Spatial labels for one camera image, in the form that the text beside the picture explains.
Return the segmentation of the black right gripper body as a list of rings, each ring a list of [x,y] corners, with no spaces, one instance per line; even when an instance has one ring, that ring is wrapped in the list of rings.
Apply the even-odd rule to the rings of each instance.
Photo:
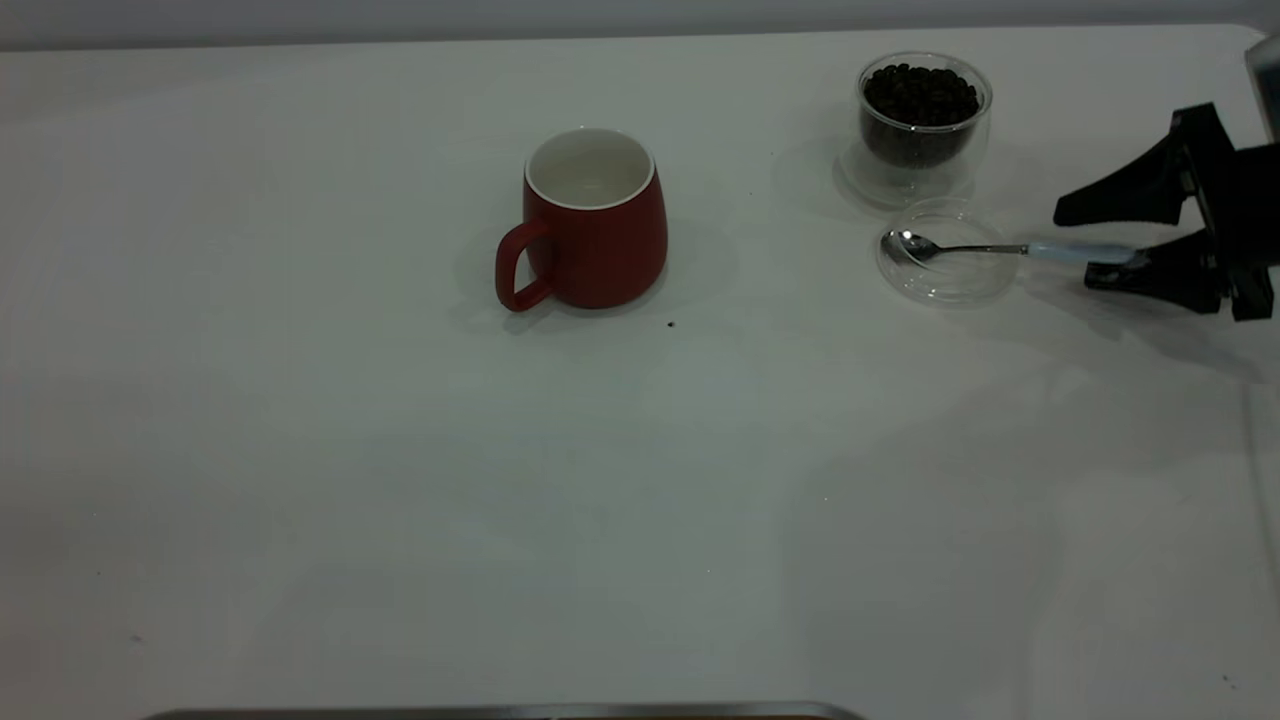
[[[1279,264],[1279,146],[1211,150],[1196,161],[1207,268],[1236,322],[1270,319]]]

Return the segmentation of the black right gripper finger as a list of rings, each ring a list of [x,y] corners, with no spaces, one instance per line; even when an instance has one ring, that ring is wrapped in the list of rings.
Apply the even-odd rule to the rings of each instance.
[[[1153,299],[1192,313],[1217,313],[1222,304],[1208,231],[1138,249],[1125,263],[1089,263],[1085,287]]]
[[[1176,225],[1181,208],[1235,152],[1212,102],[1172,114],[1167,133],[1125,167],[1059,199],[1056,225]]]

